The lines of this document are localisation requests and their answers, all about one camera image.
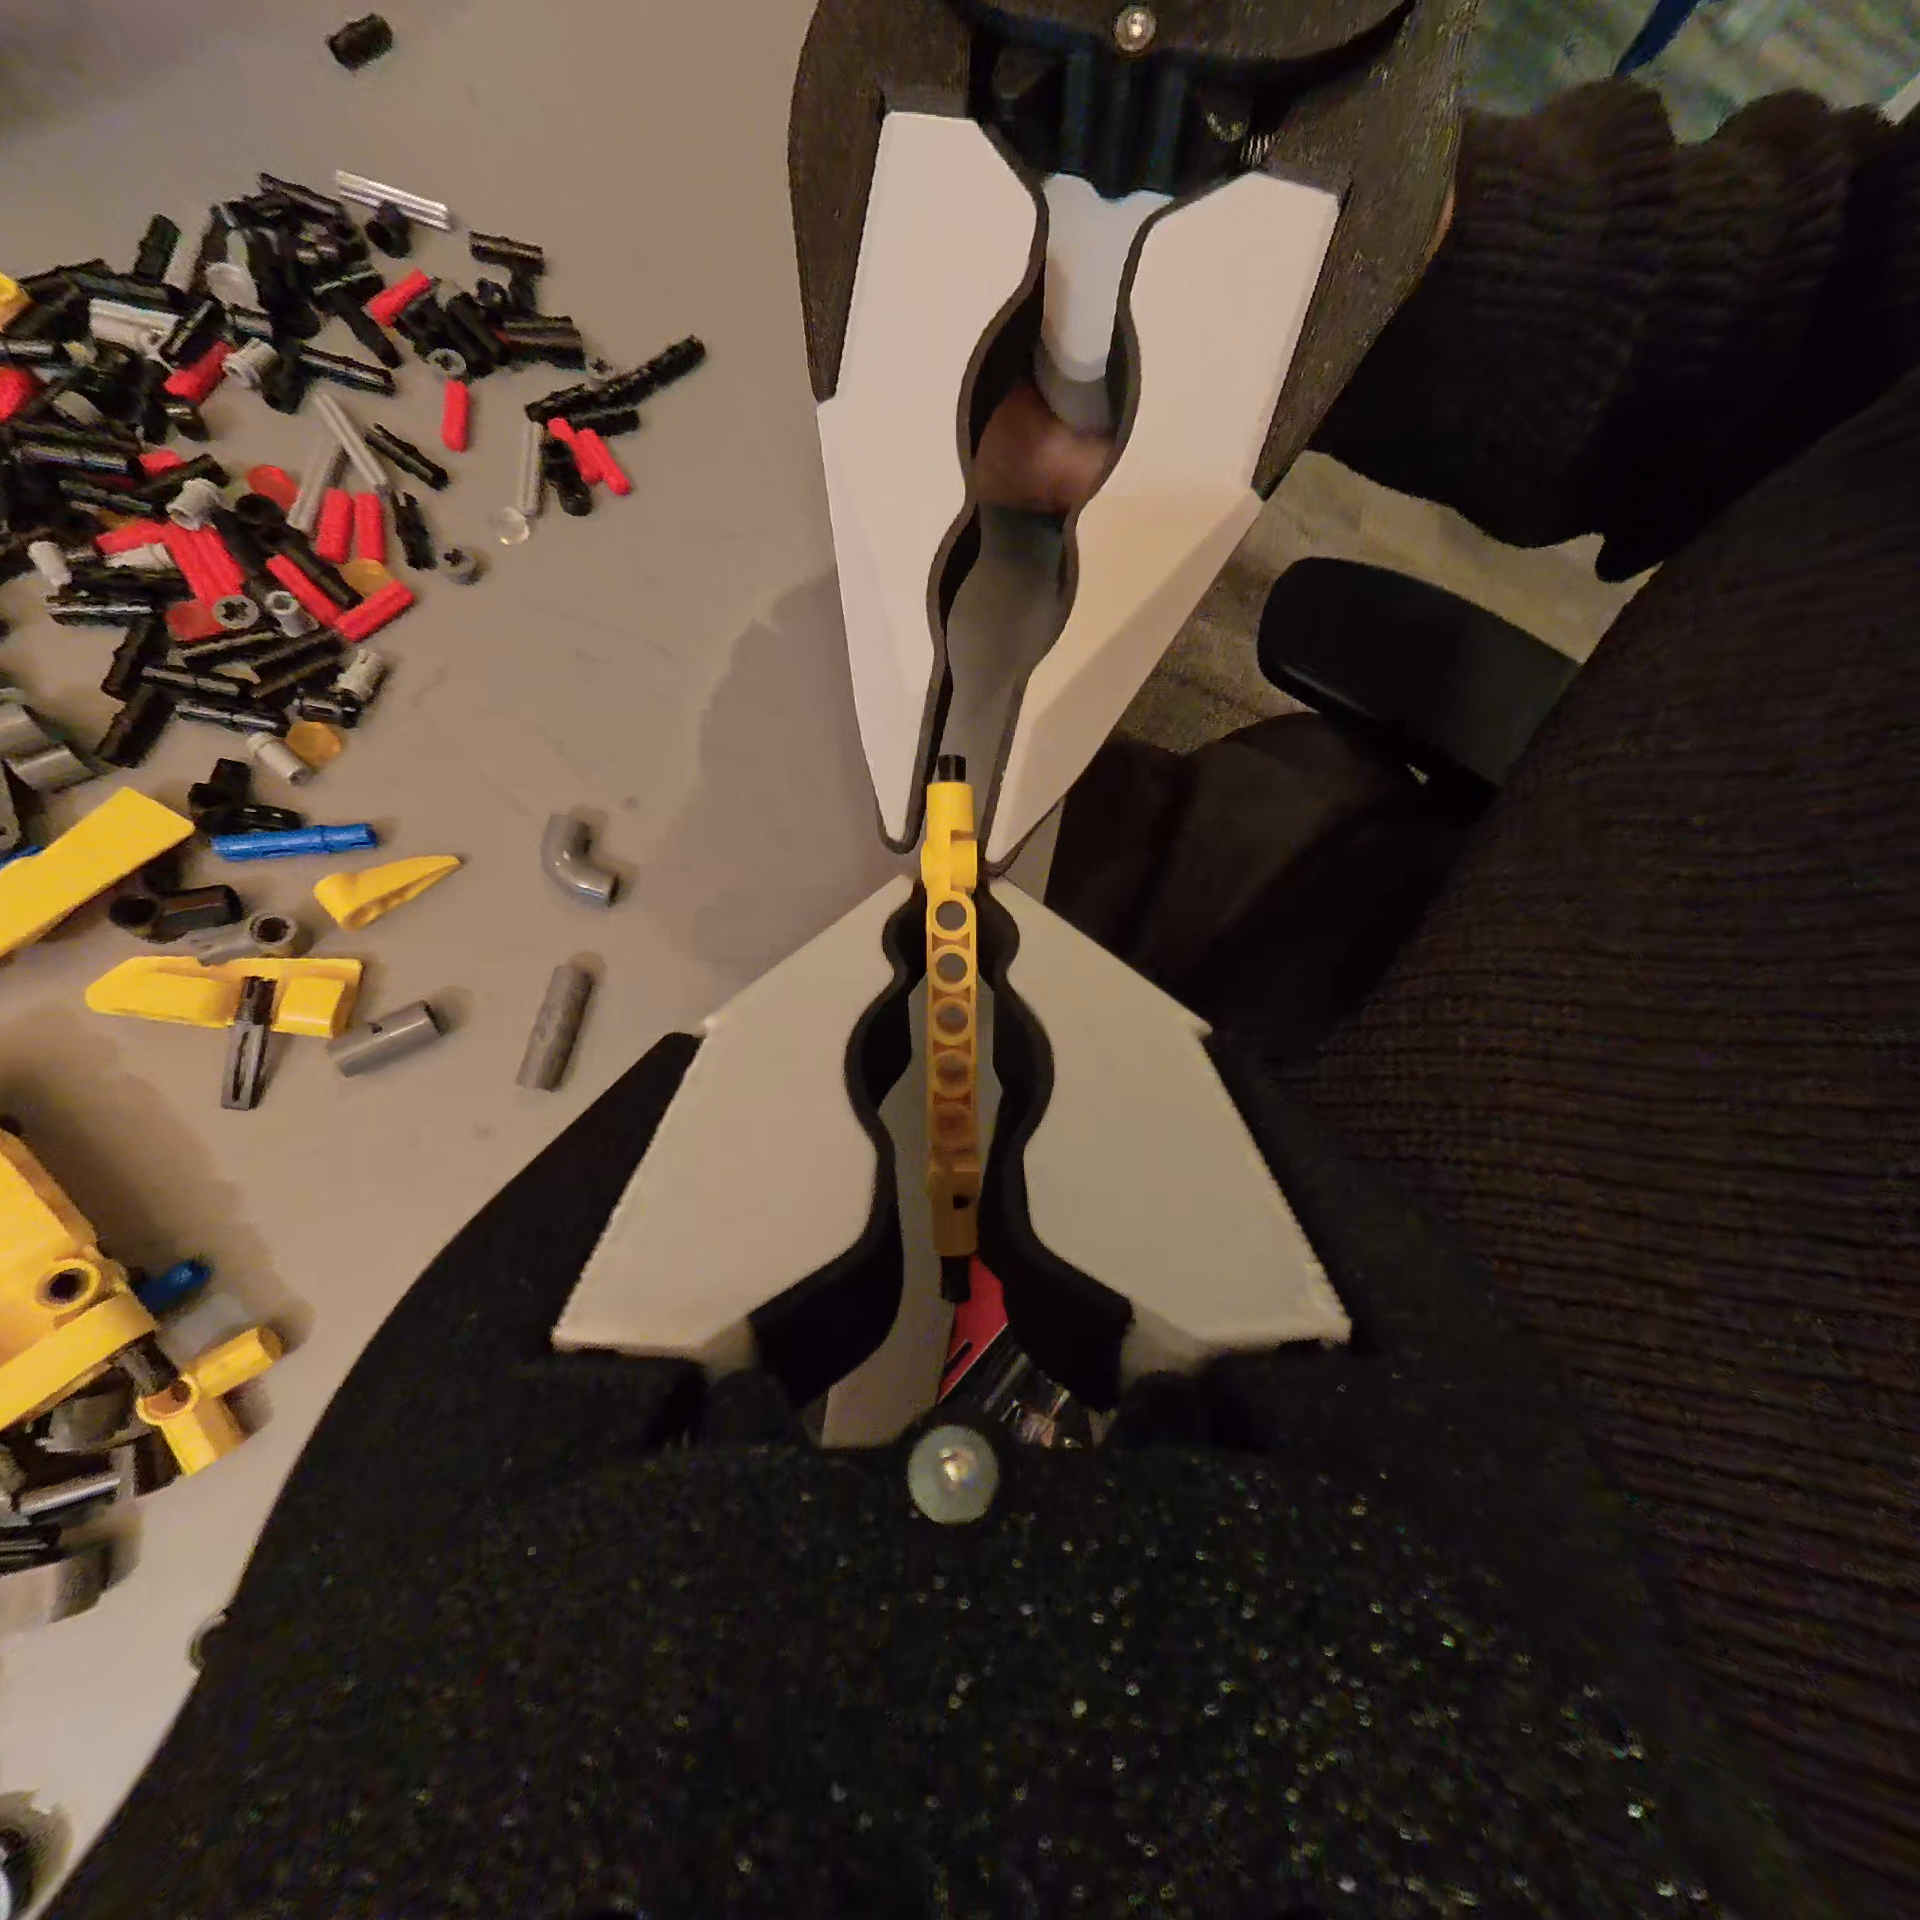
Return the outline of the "yellow fin piece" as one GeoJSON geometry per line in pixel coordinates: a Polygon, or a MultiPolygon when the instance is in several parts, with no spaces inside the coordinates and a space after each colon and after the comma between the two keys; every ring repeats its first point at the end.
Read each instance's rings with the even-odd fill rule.
{"type": "Polygon", "coordinates": [[[358,932],[422,899],[463,864],[458,856],[408,856],[363,872],[331,874],[317,882],[312,896],[339,930],[358,932]]]}

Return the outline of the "yellow panel brick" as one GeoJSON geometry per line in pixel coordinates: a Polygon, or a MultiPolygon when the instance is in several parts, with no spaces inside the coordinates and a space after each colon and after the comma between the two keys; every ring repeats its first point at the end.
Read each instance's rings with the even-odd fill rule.
{"type": "Polygon", "coordinates": [[[973,782],[926,788],[926,1128],[934,1253],[973,1254],[985,1148],[979,1116],[976,803],[973,782]]]}

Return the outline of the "short grey tube connector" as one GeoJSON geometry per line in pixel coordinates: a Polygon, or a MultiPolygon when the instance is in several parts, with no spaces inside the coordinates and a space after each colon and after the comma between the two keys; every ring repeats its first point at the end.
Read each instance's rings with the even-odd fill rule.
{"type": "Polygon", "coordinates": [[[410,1061],[443,1037],[437,1011],[416,1000],[344,1033],[328,1045],[328,1058],[341,1077],[354,1080],[410,1061]]]}

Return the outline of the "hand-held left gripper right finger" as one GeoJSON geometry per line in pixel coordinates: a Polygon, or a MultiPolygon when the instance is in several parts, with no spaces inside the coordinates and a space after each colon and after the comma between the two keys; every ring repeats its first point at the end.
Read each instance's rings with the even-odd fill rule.
{"type": "Polygon", "coordinates": [[[1202,1374],[1353,1321],[1210,1053],[1210,1025],[1024,890],[1001,971],[989,1261],[1055,1376],[1202,1374]]]}

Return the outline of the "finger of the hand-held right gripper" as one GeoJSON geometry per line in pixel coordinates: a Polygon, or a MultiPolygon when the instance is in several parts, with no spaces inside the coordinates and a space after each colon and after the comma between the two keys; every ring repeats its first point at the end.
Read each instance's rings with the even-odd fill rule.
{"type": "Polygon", "coordinates": [[[1257,465],[1341,196],[1246,173],[1151,220],[1121,310],[1131,349],[1109,476],[1070,536],[1072,598],[1030,672],[984,857],[1005,868],[1117,730],[1257,518],[1257,465]]]}
{"type": "Polygon", "coordinates": [[[895,852],[919,841],[951,689],[944,609],[976,518],[974,393],[1041,285],[1043,227],[1038,190],[981,123],[883,118],[819,436],[856,724],[895,852]]]}

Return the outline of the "yellow wing piece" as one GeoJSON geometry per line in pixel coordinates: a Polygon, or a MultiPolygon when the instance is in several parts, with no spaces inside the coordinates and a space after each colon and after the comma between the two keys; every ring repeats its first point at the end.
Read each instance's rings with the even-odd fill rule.
{"type": "Polygon", "coordinates": [[[219,964],[131,958],[86,987],[86,1006],[103,1018],[224,1028],[239,1019],[245,986],[266,978],[274,1033],[337,1041],[352,1019],[363,973],[354,955],[250,955],[219,964]]]}

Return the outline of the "yellow brick assembly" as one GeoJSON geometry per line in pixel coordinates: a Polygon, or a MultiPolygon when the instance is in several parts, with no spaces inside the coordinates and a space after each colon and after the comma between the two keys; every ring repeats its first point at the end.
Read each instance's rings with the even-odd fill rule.
{"type": "Polygon", "coordinates": [[[282,1337],[254,1326],[177,1362],[90,1218],[18,1134],[2,1134],[5,1432],[51,1416],[103,1376],[122,1376],[136,1418],[193,1477],[248,1443],[234,1395],[282,1356],[282,1337]]]}

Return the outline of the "person's dark trousers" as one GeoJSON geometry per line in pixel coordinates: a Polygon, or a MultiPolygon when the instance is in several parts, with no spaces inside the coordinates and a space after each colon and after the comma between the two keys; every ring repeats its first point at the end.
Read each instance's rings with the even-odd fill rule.
{"type": "Polygon", "coordinates": [[[1371,1000],[1482,811],[1307,712],[1193,753],[1118,737],[1064,805],[1045,902],[1294,1064],[1371,1000]]]}

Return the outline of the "black office chair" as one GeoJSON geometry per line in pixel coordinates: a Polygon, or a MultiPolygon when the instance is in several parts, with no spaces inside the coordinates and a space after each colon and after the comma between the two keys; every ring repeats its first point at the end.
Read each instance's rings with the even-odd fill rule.
{"type": "Polygon", "coordinates": [[[1390,568],[1313,557],[1271,586],[1264,677],[1369,750],[1487,805],[1575,684],[1581,660],[1390,568]]]}

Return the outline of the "person's right forearm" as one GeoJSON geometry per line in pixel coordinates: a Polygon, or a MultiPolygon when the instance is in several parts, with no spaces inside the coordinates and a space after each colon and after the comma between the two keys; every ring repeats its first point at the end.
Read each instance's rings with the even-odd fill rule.
{"type": "Polygon", "coordinates": [[[1633,80],[1461,132],[1439,252],[1311,449],[1598,576],[1825,443],[1917,485],[1918,132],[1803,90],[1686,142],[1633,80]]]}

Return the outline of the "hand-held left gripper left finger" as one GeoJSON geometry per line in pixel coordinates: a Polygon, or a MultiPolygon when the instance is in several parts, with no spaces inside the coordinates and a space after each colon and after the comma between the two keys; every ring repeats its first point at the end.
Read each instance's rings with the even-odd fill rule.
{"type": "Polygon", "coordinates": [[[896,1145],[914,885],[888,880],[704,1021],[554,1347],[853,1369],[901,1292],[896,1145]]]}

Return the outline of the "long grey tube connector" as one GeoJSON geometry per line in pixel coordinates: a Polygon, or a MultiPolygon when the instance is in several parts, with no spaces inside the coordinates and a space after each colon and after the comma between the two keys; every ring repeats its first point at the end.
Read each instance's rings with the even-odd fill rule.
{"type": "Polygon", "coordinates": [[[595,987],[598,973],[581,962],[568,961],[554,970],[520,1056],[515,1075],[520,1090],[563,1089],[581,1045],[595,987]]]}

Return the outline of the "person's right hand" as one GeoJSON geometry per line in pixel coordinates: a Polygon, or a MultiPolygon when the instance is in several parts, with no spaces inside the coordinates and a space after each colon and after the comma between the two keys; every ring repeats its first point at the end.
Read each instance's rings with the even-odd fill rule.
{"type": "Polygon", "coordinates": [[[1113,436],[1059,419],[1041,386],[1015,386],[985,422],[974,481],[981,502],[1041,516],[1079,513],[1113,459],[1113,436]]]}

